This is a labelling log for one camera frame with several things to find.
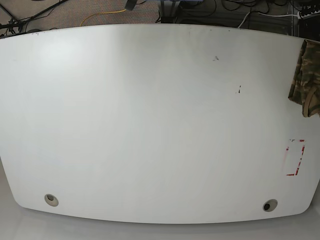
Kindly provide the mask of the camouflage T-shirt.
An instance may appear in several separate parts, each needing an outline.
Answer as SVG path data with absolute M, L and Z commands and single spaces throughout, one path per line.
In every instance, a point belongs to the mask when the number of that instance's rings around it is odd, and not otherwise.
M 302 106 L 302 115 L 320 114 L 320 44 L 305 39 L 302 43 L 288 99 Z

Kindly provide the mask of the left table grommet hole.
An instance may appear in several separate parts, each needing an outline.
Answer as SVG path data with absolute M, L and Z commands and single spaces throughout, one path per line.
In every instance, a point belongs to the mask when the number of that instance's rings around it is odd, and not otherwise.
M 59 205 L 58 199 L 52 194 L 46 194 L 44 200 L 51 207 L 57 207 Z

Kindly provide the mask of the table grommet hole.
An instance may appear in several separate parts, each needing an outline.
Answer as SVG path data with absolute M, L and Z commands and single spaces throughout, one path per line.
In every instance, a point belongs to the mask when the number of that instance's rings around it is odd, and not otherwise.
M 270 199 L 263 204 L 262 209 L 265 212 L 269 213 L 274 211 L 277 206 L 278 206 L 278 201 L 276 199 Z
M 46 194 L 44 200 L 51 207 L 57 207 L 59 205 L 58 199 L 52 194 Z

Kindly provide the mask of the red tape rectangle marking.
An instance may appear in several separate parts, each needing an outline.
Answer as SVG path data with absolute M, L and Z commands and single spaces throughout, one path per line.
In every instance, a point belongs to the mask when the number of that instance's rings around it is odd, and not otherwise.
M 286 176 L 297 176 L 305 151 L 304 139 L 290 139 L 285 151 L 283 171 Z

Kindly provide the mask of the right table grommet hole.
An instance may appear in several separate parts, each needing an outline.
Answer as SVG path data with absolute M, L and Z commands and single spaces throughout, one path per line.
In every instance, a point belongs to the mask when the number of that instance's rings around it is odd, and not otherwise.
M 270 199 L 263 204 L 262 209 L 265 212 L 269 213 L 274 211 L 277 206 L 278 206 L 278 201 L 276 199 Z

